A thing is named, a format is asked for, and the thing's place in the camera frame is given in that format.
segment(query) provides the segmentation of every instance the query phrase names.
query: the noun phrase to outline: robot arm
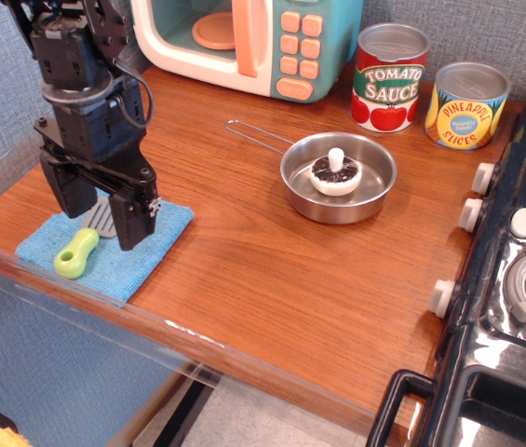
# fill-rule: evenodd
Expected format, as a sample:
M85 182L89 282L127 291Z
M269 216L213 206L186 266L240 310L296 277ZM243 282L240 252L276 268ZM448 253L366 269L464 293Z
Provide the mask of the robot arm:
M0 0L39 63L41 90L55 119L39 118L41 166L71 218L110 195L120 247L132 250L155 231L155 171L140 142L153 111L142 78L117 56L128 44L125 19L108 0ZM140 84L149 95L142 109Z

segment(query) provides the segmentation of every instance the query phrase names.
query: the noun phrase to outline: toy stove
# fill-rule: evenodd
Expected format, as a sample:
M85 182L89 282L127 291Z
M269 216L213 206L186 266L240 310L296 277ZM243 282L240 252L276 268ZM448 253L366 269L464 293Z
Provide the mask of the toy stove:
M391 381L367 446L384 445L405 394L425 399L421 446L526 446L526 103L499 163L479 166L460 226L474 234L461 277L438 281L445 318L436 379Z

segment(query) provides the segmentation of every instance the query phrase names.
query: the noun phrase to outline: orange button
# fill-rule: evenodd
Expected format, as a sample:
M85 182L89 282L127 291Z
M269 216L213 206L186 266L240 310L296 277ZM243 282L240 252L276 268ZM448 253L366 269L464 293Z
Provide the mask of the orange button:
M322 17L308 14L302 20L302 32L306 35L319 37L322 33Z
M288 33L297 33L300 30L300 19L302 16L299 12L286 11L281 14L281 29Z
M279 70L286 75L295 75L298 73L298 60L293 56L283 56L279 62Z
M305 38L302 41L302 55L305 58L316 59L320 55L320 41Z
M302 61L300 64L300 76L306 79L316 79L318 77L318 62Z
M281 51L288 54L296 54L300 46L300 39L296 35L283 34L281 36Z
M288 98L306 101L312 95L314 88L308 81L282 77L277 82L277 91Z

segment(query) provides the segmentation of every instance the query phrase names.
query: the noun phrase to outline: wooden table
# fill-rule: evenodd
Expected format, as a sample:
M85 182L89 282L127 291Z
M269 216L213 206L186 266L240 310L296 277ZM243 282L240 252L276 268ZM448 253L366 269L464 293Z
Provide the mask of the wooden table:
M498 161L521 104L506 106L493 143L464 152L425 135L430 86L412 126L378 134L349 115L351 68L327 98L307 105L156 68L145 77L156 108L142 150L160 195L196 215L166 258L121 308L15 266L17 246L60 212L37 168L0 197L0 271L367 430L395 370L434 376L442 322L428 311L430 295L437 279L457 279L471 241L457 221L475 196L474 172L480 162ZM396 159L396 184L366 221L312 222L286 199L281 155L226 130L231 119L292 141L330 130L366 135Z

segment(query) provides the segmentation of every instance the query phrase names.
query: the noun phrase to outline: can lid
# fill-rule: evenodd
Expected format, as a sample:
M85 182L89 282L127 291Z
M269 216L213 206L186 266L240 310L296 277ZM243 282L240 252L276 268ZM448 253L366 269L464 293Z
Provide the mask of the can lid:
M384 62L414 59L430 48L430 39L424 32L404 23L377 23L364 28L357 43Z
M505 74L479 62L445 65L438 70L436 83L446 93L468 101L493 101L511 90L511 81Z

